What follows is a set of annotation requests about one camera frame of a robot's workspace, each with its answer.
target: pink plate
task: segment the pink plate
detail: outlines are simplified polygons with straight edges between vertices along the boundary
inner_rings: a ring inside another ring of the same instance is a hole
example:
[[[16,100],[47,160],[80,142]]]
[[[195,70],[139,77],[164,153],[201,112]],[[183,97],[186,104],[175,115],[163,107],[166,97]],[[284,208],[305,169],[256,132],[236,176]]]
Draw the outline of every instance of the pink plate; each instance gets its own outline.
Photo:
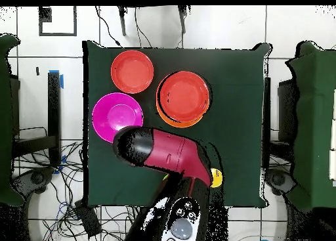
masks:
[[[125,93],[103,96],[92,112],[93,128],[107,142],[113,142],[116,133],[126,126],[142,126],[143,118],[139,103]]]

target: cable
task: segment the cable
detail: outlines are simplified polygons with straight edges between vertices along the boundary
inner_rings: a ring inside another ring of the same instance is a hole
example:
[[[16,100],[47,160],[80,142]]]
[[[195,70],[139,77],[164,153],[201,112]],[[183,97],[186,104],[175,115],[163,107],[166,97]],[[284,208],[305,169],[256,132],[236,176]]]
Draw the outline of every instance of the cable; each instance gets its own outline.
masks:
[[[120,45],[120,43],[119,43],[117,40],[115,40],[114,37],[111,35],[111,33],[110,33],[110,28],[109,28],[109,26],[108,26],[108,23],[107,23],[107,22],[106,22],[106,21],[99,15],[97,6],[95,6],[95,8],[96,8],[96,12],[97,12],[97,16],[98,16],[98,18],[101,19],[101,20],[105,23],[105,25],[106,25],[106,27],[107,27],[107,29],[108,29],[108,35],[114,40],[114,42],[115,42],[118,46],[120,46],[121,48],[123,48],[123,47]]]
[[[147,36],[144,35],[144,33],[141,31],[141,29],[138,26],[138,22],[137,22],[137,8],[135,7],[135,11],[134,11],[134,17],[135,17],[135,24],[136,24],[136,30],[140,30],[140,32],[142,33],[142,35],[147,39],[148,44],[150,45],[150,47],[152,48],[152,45],[150,44],[150,41],[148,40]]]
[[[20,131],[25,131],[25,130],[32,130],[32,129],[44,129],[45,130],[45,135],[47,136],[47,130],[44,127],[31,127],[31,128],[23,128],[20,129]]]

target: blue tape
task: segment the blue tape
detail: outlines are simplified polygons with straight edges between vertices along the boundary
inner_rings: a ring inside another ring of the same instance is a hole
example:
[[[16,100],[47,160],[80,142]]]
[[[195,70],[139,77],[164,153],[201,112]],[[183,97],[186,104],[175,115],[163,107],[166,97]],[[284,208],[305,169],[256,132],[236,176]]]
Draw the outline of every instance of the blue tape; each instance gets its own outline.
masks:
[[[64,88],[63,74],[60,76],[60,87],[61,87],[61,88]]]
[[[63,155],[63,156],[62,156],[61,163],[66,163],[66,155]],[[64,168],[63,165],[58,166],[58,169],[57,169],[56,171],[54,171],[53,174],[54,174],[54,175],[58,175],[58,174],[60,173],[59,171],[62,171],[63,168]]]

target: green tablecloth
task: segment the green tablecloth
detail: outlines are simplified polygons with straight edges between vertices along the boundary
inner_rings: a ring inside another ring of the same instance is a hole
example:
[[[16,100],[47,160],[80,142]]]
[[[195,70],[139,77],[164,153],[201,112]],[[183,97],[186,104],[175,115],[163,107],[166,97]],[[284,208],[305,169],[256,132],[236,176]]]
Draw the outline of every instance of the green tablecloth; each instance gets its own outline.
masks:
[[[298,185],[288,194],[300,210],[336,208],[336,187],[329,178],[331,125],[336,90],[336,51],[304,41],[287,62],[300,91],[296,113],[293,177]]]
[[[131,167],[120,162],[112,145],[95,133],[91,114],[104,95],[119,92],[110,68],[113,59],[125,49],[102,48],[83,42],[84,63],[89,69],[89,205],[149,206],[163,173]],[[132,95],[141,105],[144,126],[187,136],[199,141],[208,152],[213,167],[219,168],[211,144],[219,151],[224,169],[226,206],[265,207],[259,196],[261,174],[261,125],[263,109],[264,56],[270,45],[254,51],[203,49],[141,49],[154,65],[149,88]],[[204,77],[213,91],[210,111],[202,120],[184,129],[167,125],[156,110],[156,89],[171,72],[186,70]]]

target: plate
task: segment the plate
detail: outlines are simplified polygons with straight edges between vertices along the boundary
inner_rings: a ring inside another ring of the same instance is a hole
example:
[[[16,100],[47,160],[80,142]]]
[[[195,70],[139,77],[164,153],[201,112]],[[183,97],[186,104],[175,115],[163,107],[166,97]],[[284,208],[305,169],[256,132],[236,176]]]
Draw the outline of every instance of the plate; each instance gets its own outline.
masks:
[[[125,93],[110,93],[94,106],[92,124],[97,135],[113,142],[116,133],[127,126],[142,126],[143,114],[140,104]]]
[[[154,67],[150,59],[139,51],[119,54],[111,65],[111,77],[115,86],[125,93],[139,93],[153,80]]]

